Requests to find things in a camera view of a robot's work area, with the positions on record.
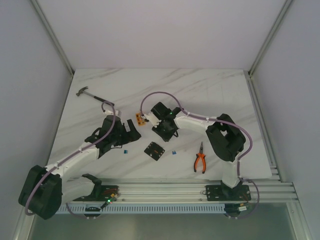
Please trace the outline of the black fuse box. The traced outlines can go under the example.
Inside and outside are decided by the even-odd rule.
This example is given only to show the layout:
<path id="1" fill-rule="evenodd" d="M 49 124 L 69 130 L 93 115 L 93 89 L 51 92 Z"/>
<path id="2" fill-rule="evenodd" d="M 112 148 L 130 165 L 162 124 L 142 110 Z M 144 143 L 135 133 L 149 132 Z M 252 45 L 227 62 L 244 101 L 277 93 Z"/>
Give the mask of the black fuse box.
<path id="1" fill-rule="evenodd" d="M 144 153 L 155 161 L 158 161 L 165 153 L 165 149 L 156 142 L 151 142 L 144 150 Z"/>

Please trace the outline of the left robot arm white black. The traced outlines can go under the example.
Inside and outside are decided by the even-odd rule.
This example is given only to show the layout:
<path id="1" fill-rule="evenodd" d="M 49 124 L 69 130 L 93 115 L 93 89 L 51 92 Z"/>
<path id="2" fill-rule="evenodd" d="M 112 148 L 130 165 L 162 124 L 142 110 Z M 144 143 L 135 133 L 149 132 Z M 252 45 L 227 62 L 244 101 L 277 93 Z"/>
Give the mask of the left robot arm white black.
<path id="1" fill-rule="evenodd" d="M 107 115 L 83 144 L 70 156 L 47 166 L 32 167 L 18 203 L 27 214 L 35 214 L 44 220 L 56 214 L 61 205 L 73 200 L 98 201 L 103 197 L 102 181 L 90 173 L 76 175 L 82 168 L 98 160 L 117 147 L 141 138 L 133 121 L 122 123 L 120 117 Z"/>

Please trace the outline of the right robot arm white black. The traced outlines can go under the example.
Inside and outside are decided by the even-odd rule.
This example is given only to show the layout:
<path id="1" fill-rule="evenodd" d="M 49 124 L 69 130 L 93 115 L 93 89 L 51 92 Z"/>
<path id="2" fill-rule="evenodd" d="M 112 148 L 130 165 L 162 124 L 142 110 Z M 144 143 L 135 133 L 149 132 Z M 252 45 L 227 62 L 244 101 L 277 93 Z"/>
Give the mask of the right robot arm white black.
<path id="1" fill-rule="evenodd" d="M 222 160 L 220 188 L 211 190 L 211 194 L 215 194 L 215 199 L 220 200 L 241 199 L 241 194 L 246 190 L 239 177 L 240 164 L 236 157 L 244 150 L 246 139 L 234 126 L 229 115 L 222 114 L 217 118 L 218 121 L 209 121 L 203 116 L 185 114 L 179 107 L 171 110 L 162 102 L 158 102 L 144 118 L 153 125 L 152 130 L 165 142 L 177 136 L 179 129 L 207 136 L 215 155 Z"/>

